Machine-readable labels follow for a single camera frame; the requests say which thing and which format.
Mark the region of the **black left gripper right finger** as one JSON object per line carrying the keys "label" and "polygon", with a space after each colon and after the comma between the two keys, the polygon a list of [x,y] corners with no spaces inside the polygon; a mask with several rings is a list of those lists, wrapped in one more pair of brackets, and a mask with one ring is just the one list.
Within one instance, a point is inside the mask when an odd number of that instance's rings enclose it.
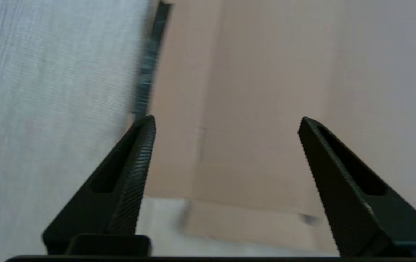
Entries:
{"label": "black left gripper right finger", "polygon": [[416,209],[320,122],[298,134],[340,255],[416,257]]}

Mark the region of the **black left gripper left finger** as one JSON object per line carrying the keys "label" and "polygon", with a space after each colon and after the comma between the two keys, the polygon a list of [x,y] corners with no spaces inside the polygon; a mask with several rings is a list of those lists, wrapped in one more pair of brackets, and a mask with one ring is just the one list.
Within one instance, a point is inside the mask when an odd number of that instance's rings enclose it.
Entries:
{"label": "black left gripper left finger", "polygon": [[45,229],[49,255],[64,255],[80,235],[134,235],[148,177],[156,122],[135,121]]}

